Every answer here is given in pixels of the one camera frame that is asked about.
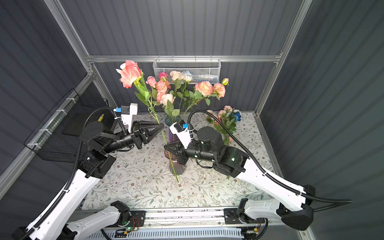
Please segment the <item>red glass vase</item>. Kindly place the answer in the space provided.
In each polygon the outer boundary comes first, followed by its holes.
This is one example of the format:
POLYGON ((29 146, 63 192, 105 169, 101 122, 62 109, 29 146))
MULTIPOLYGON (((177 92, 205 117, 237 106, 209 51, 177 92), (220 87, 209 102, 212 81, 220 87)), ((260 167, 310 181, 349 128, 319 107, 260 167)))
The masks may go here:
POLYGON ((182 175, 185 172, 186 167, 178 163, 178 158, 176 155, 165 150, 165 157, 169 161, 169 169, 173 174, 182 175))

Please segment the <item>light pink rose stem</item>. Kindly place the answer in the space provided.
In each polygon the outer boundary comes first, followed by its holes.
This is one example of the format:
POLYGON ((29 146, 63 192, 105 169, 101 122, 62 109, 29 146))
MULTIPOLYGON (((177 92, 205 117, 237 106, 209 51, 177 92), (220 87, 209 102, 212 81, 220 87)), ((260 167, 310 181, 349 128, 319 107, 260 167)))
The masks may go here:
POLYGON ((167 115, 169 126, 175 123, 180 115, 180 109, 177 109, 175 107, 175 99, 176 97, 173 94, 167 94, 167 93, 157 94, 157 101, 163 107, 163 110, 167 115))

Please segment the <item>pink cream spray rose stem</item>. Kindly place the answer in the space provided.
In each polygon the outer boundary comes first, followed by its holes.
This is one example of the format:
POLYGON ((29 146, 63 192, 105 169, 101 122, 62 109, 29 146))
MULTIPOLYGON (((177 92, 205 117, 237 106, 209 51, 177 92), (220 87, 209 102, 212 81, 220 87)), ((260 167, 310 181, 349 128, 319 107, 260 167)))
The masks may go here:
POLYGON ((151 87, 151 104, 154 107, 160 106, 160 103, 157 101, 157 94, 158 93, 167 93, 170 94, 171 85, 169 81, 157 81, 155 77, 149 76, 146 80, 146 84, 151 87))

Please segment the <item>hot pink rose stem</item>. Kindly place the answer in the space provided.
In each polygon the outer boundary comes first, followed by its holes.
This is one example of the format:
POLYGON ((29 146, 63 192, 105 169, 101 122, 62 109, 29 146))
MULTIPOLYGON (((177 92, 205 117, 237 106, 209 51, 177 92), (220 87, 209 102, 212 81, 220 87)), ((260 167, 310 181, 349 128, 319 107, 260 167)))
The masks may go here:
POLYGON ((169 75, 168 75, 167 73, 165 73, 165 72, 161 72, 161 73, 159 73, 159 79, 160 79, 160 81, 162 81, 162 82, 167 81, 167 80, 168 80, 168 77, 169 77, 169 75))

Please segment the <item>large pale pink rose stem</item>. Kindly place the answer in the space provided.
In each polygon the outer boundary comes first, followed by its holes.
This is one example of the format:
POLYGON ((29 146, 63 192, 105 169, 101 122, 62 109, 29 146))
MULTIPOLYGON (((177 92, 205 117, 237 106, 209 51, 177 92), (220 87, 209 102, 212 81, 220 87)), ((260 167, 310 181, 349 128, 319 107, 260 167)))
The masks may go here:
POLYGON ((149 114, 156 122, 160 123, 155 107, 153 108, 151 104, 151 87, 146 84, 147 78, 144 78, 144 73, 139 68, 138 63, 127 60, 116 71, 120 75, 120 82, 123 84, 123 87, 126 89, 135 87, 137 89, 135 95, 138 100, 147 107, 149 114))

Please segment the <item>peach spray rose branch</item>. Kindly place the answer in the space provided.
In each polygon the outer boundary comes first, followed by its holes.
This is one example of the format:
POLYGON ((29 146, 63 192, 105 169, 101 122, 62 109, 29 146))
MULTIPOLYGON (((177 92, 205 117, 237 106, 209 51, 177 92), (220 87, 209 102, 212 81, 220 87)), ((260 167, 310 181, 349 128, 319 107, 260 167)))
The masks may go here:
POLYGON ((226 95, 226 86, 222 83, 212 84, 209 81, 197 83, 193 88, 189 88, 185 84, 178 94, 180 95, 181 113, 185 114, 195 106, 204 104, 209 107, 212 100, 223 99, 226 95))

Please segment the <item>white rose stem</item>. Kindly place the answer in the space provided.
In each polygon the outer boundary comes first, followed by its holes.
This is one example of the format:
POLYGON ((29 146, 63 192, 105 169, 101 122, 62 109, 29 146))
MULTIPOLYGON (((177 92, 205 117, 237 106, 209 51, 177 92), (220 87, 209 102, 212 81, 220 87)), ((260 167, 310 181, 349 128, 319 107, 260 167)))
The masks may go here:
POLYGON ((183 71, 183 81, 190 83, 193 80, 193 75, 189 71, 183 71))

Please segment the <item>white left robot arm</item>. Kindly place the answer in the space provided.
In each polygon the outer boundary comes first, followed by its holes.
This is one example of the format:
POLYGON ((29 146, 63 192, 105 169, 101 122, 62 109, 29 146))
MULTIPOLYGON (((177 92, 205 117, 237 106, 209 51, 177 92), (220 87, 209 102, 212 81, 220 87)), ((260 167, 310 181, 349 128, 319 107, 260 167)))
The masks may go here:
POLYGON ((139 221, 132 218, 130 208, 115 201, 103 211, 96 213, 79 224, 68 220, 88 192, 108 173, 116 158, 111 153, 124 148, 150 143, 164 128, 163 124, 148 121, 134 121, 132 131, 114 134, 102 122, 88 123, 80 135, 80 143, 89 151, 75 161, 73 172, 46 209, 27 227, 20 227, 12 235, 14 240, 80 240, 116 225, 133 228, 139 221))

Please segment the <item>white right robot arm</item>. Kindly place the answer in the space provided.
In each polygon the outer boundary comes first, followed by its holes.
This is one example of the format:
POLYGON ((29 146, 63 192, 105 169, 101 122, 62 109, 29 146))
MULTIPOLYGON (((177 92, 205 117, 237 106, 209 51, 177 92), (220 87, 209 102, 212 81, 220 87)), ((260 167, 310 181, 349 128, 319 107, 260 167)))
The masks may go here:
POLYGON ((259 168, 250 155, 224 144, 221 135, 211 127, 203 127, 193 138, 193 131, 187 123, 170 126, 178 140, 164 146, 166 151, 177 156, 178 163, 185 165, 189 159, 212 163, 212 169, 245 181, 272 196, 268 201, 242 199, 234 214, 225 212, 228 221, 242 224, 256 224, 268 220, 281 220, 285 225, 299 231, 306 230, 314 220, 314 211, 300 194, 295 194, 268 178, 271 175, 294 190, 304 191, 304 187, 292 184, 274 173, 259 168))

